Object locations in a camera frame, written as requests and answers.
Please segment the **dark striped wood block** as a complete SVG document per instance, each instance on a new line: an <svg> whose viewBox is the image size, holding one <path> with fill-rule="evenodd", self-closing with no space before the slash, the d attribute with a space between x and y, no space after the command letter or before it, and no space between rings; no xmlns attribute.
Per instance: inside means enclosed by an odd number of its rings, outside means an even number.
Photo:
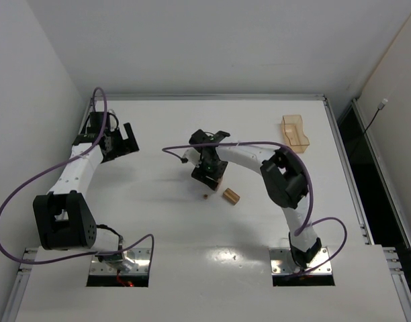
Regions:
<svg viewBox="0 0 411 322"><path fill-rule="evenodd" d="M238 194L236 194L232 189L227 188L223 193L222 196L225 200L227 200L229 203L231 203L232 205L236 205L239 200L240 200L240 196Z"/></svg>

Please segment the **transparent amber plastic box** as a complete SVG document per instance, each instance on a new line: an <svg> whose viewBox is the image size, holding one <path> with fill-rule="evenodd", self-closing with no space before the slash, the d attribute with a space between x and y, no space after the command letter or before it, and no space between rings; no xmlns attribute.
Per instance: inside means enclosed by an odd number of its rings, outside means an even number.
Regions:
<svg viewBox="0 0 411 322"><path fill-rule="evenodd" d="M284 115L281 121L281 131L285 144L295 153L303 154L307 150L310 141L304 133L301 115Z"/></svg>

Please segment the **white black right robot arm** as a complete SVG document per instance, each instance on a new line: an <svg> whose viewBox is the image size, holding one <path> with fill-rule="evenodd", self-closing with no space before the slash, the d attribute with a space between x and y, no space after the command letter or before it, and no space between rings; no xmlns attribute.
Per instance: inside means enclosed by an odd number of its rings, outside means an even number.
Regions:
<svg viewBox="0 0 411 322"><path fill-rule="evenodd" d="M269 198L285 215L293 261L306 269L322 247L310 220L312 185L306 167L289 148L274 150L258 143L232 145L229 137L225 131L208 135L201 129L191 135L191 147L183 155L185 162L195 166L191 177L216 191L229 163L259 174Z"/></svg>

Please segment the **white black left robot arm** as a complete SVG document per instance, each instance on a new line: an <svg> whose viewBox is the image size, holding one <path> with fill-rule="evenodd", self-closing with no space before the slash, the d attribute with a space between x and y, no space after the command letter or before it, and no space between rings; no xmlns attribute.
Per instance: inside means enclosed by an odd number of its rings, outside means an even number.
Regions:
<svg viewBox="0 0 411 322"><path fill-rule="evenodd" d="M56 184L33 201L41 246L45 250L89 250L105 262L122 260L123 238L96 223L85 196L97 167L139 151L130 123L123 138L113 113L92 112L75 138L71 158Z"/></svg>

